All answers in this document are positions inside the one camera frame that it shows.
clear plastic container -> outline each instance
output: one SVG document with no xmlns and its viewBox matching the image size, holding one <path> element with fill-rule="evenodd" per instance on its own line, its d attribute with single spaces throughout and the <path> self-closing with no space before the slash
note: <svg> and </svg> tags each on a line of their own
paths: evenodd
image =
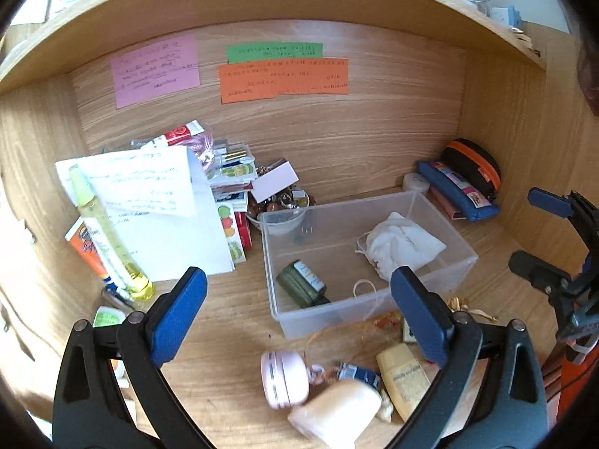
<svg viewBox="0 0 599 449">
<path fill-rule="evenodd" d="M 289 215 L 289 211 L 265 213 L 261 226 L 270 309 L 286 338 L 308 336 L 325 327 L 365 321 L 397 310 L 388 283 L 378 276 L 366 256 L 355 253 L 358 237 L 393 211 L 447 245 L 435 260 L 416 272 L 424 286 L 446 294 L 462 283 L 478 256 L 419 192 L 310 207 L 301 211 L 301 220 L 284 234 L 279 216 Z M 326 284 L 325 296 L 330 304 L 300 309 L 278 285 L 277 275 L 295 260 L 302 260 Z M 353 286 L 361 279 L 372 281 L 377 291 L 369 292 L 371 287 L 362 284 L 357 289 L 358 297 L 354 297 Z"/>
</svg>

barcode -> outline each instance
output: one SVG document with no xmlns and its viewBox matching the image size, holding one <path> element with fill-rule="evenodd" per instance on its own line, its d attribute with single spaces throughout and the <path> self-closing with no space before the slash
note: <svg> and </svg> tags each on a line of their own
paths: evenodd
<svg viewBox="0 0 599 449">
<path fill-rule="evenodd" d="M 340 366 L 339 374 L 337 375 L 337 379 L 354 379 L 356 377 L 356 373 L 358 372 L 358 367 L 352 364 L 342 363 Z"/>
</svg>

blue pencil case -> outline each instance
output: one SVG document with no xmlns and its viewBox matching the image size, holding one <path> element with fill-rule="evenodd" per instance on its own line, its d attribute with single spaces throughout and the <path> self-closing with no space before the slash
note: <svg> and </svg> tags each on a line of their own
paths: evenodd
<svg viewBox="0 0 599 449">
<path fill-rule="evenodd" d="M 499 206 L 490 202 L 478 189 L 443 162 L 417 162 L 418 172 L 437 189 L 468 221 L 492 218 Z"/>
</svg>

green jar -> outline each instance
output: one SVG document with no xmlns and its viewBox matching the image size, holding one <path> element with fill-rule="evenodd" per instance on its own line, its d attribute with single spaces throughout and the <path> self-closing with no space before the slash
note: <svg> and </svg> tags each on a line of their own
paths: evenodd
<svg viewBox="0 0 599 449">
<path fill-rule="evenodd" d="M 301 260 L 288 264 L 277 275 L 277 282 L 302 309 L 330 303 L 324 282 Z"/>
</svg>

red box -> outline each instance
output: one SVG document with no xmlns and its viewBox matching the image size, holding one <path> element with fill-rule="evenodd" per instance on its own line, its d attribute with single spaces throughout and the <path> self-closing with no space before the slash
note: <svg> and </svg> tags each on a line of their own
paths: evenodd
<svg viewBox="0 0 599 449">
<path fill-rule="evenodd" d="M 241 245 L 244 250 L 249 250 L 252 247 L 252 235 L 250 235 L 250 227 L 247 223 L 245 213 L 235 213 L 235 222 L 239 229 L 239 236 L 241 237 Z"/>
</svg>

